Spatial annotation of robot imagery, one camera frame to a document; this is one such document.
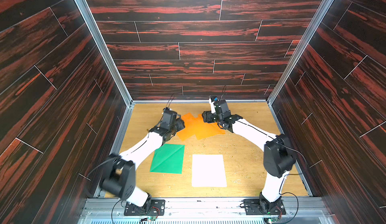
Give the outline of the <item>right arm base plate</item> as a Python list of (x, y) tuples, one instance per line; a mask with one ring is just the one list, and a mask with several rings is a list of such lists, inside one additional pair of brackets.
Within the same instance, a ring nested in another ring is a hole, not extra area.
[(240, 205), (247, 215), (277, 215), (286, 214), (282, 199), (268, 202), (266, 199), (244, 199)]

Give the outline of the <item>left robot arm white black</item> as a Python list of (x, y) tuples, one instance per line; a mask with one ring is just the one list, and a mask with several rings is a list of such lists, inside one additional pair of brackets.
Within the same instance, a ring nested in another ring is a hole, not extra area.
[(170, 126), (156, 125), (145, 138), (129, 150), (119, 155), (109, 155), (106, 163), (103, 164), (101, 189), (135, 205), (142, 212), (149, 212), (151, 195), (136, 186), (136, 170), (152, 152), (184, 128), (185, 123), (181, 118)]

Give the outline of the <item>pale yellow paper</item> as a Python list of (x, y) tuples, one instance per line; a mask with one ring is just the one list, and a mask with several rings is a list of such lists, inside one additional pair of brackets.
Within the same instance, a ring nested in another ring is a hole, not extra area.
[(192, 158), (192, 187), (227, 187), (223, 155)]

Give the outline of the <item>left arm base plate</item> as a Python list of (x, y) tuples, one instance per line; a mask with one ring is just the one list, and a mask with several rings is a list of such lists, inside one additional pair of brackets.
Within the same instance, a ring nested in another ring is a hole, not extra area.
[(163, 216), (165, 212), (164, 199), (151, 199), (147, 201), (144, 206), (137, 206), (132, 203), (126, 203), (124, 216), (138, 217), (138, 216)]

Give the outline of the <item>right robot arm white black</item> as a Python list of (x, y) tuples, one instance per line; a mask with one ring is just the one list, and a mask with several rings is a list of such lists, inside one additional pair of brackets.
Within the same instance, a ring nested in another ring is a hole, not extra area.
[(289, 148), (285, 146), (288, 137), (262, 130), (237, 114), (205, 111), (202, 117), (205, 123), (216, 123), (221, 129), (244, 137), (263, 151), (263, 166), (267, 177), (259, 195), (259, 208), (261, 212), (267, 214), (279, 207), (283, 185), (296, 162)]

